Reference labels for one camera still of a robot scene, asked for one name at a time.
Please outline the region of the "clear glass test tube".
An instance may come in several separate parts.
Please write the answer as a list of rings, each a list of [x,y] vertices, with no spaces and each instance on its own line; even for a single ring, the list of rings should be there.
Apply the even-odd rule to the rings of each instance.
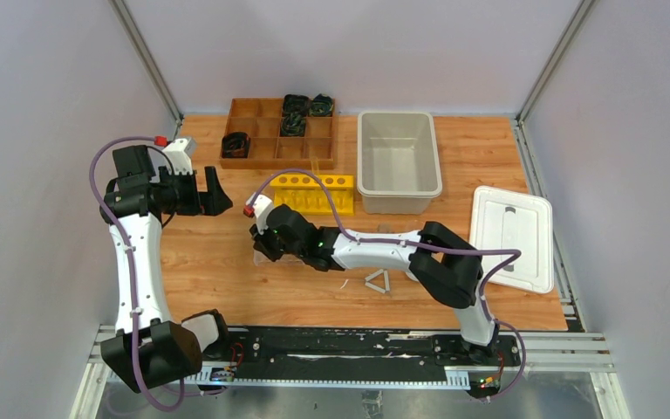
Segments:
[[[319,170],[319,159],[317,158],[317,156],[312,156],[310,158],[310,160],[311,160],[311,171],[312,171],[312,173],[315,176],[319,176],[319,172],[320,172],[320,170]]]

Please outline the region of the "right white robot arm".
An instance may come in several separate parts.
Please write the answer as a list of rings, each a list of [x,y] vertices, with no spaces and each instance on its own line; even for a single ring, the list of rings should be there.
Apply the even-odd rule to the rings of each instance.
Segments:
[[[250,228],[255,250],[270,261],[292,255],[316,271],[403,271],[455,311],[469,361],[481,365],[497,356],[499,326],[482,299],[482,257],[443,224],[427,222],[420,230],[377,234],[318,227],[285,204],[260,209],[247,204],[243,213],[255,221]]]

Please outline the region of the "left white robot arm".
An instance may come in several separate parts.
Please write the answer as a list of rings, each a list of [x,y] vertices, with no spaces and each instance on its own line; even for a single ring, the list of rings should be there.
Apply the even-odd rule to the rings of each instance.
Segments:
[[[116,253],[120,303],[115,335],[100,345],[105,364],[135,393],[197,374],[202,356],[225,359],[232,337],[216,310],[174,321],[161,272],[162,217],[218,216],[232,206],[213,167],[207,190],[197,188],[195,143],[179,138],[165,147],[113,150],[116,177],[100,207]]]

